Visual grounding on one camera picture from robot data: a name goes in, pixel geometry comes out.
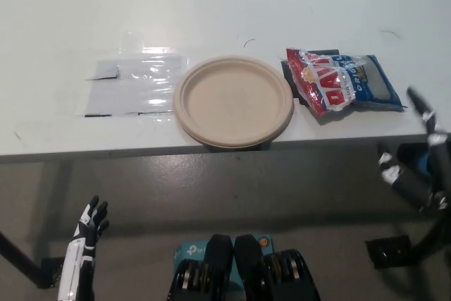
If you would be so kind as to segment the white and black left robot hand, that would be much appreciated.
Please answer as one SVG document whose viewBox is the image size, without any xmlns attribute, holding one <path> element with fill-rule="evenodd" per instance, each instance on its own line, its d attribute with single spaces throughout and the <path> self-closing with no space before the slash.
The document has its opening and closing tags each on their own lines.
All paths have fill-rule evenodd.
<svg viewBox="0 0 451 301">
<path fill-rule="evenodd" d="M 93 196 L 82 212 L 72 236 L 72 241 L 83 241 L 85 246 L 93 249 L 101 234 L 109 227 L 109 221 L 106 219 L 107 208 L 107 201 L 99 203 L 99 196 Z"/>
</svg>

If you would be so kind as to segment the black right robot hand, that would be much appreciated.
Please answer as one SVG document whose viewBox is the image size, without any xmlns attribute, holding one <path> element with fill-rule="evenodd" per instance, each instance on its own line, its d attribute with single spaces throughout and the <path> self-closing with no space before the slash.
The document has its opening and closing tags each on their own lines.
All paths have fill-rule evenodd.
<svg viewBox="0 0 451 301">
<path fill-rule="evenodd" d="M 439 124 L 437 113 L 413 87 L 406 91 L 426 129 L 428 159 L 433 171 L 431 184 L 426 184 L 405 169 L 385 143 L 378 144 L 378 166 L 382 179 L 411 206 L 418 210 L 450 207 L 450 152 L 448 133 Z"/>
</svg>

